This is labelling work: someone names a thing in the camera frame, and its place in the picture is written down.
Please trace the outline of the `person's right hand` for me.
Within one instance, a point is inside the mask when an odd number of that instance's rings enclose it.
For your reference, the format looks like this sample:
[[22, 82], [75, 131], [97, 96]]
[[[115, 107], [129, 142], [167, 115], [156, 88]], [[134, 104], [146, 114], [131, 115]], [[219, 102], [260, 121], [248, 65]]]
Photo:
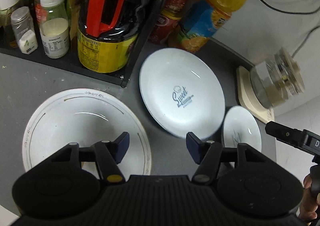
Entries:
[[319, 195], [313, 197], [310, 191], [312, 179], [307, 175], [303, 180], [304, 193], [299, 207], [299, 218], [304, 222], [317, 218], [317, 209], [319, 208]]

